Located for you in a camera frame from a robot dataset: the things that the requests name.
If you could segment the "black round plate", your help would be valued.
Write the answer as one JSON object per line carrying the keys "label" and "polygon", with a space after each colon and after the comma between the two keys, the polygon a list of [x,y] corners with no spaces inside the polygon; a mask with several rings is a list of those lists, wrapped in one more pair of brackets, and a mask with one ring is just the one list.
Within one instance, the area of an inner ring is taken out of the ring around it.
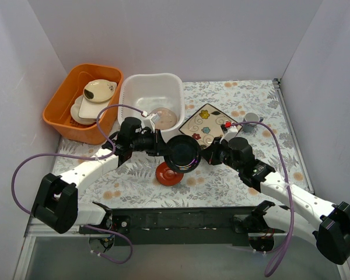
{"label": "black round plate", "polygon": [[164,161],[177,173],[189,173],[195,170],[200,161],[200,146],[188,135],[177,135],[167,142],[167,154]]}

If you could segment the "red round saucer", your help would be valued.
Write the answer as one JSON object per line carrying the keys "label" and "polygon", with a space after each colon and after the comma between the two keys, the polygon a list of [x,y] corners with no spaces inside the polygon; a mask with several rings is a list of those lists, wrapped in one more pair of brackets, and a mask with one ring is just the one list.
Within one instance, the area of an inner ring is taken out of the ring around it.
{"label": "red round saucer", "polygon": [[175,186],[183,177],[184,174],[173,171],[165,162],[161,163],[156,168],[157,181],[166,187]]}

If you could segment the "square floral ceramic plate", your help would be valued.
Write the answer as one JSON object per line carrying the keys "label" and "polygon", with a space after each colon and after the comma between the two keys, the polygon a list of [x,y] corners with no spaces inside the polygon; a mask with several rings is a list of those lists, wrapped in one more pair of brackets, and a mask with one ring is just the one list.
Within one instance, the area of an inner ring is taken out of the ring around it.
{"label": "square floral ceramic plate", "polygon": [[228,121],[236,123],[232,117],[207,103],[188,118],[178,130],[196,140],[201,149],[206,149],[214,138],[224,135],[221,125]]}

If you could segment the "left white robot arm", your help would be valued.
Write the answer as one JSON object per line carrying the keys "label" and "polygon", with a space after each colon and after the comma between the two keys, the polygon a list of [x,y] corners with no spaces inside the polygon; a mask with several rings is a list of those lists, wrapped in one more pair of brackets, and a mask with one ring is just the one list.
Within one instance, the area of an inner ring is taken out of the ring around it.
{"label": "left white robot arm", "polygon": [[75,225],[92,225],[99,233],[107,233],[113,225],[110,209],[97,202],[80,203],[79,194],[104,174],[120,167],[133,152],[165,155],[168,148],[161,131],[155,128],[159,119],[158,114],[150,114],[143,120],[127,117],[120,130],[90,160],[60,175],[45,175],[31,215],[60,234]]}

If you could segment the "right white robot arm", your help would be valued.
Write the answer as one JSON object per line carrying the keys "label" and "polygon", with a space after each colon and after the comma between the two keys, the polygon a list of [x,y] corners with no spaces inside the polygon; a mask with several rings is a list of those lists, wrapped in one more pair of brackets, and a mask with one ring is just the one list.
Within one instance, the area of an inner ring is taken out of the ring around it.
{"label": "right white robot arm", "polygon": [[241,181],[286,206],[314,227],[316,247],[331,262],[342,265],[350,257],[350,205],[334,204],[292,184],[273,167],[256,159],[248,141],[241,137],[226,141],[217,137],[201,147],[201,156],[210,165],[225,164],[237,171]]}

